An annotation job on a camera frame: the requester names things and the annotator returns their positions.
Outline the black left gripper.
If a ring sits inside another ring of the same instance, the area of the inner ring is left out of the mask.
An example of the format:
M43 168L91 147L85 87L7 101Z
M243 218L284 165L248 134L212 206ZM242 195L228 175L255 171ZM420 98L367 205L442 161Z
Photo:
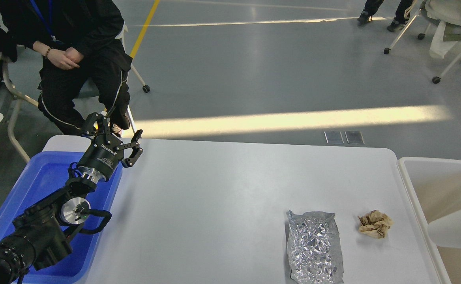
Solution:
M92 139L90 146L77 163L82 177L93 183L108 181L119 162L124 168L135 165L143 153L139 140L143 130L137 130L130 142L112 136L108 115L94 112L86 118L79 136Z

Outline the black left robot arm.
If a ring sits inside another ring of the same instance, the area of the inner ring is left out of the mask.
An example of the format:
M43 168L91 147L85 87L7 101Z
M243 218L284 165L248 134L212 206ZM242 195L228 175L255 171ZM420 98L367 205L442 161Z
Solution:
M60 189L26 208L13 220L14 232L0 241L0 284L21 283L30 271L44 269L72 253L77 234L97 234L110 221L109 211L92 208L86 199L102 180L112 177L119 163L131 167L142 155L135 131L130 143L111 133L109 116L88 115L81 136L91 143L82 158L68 168Z

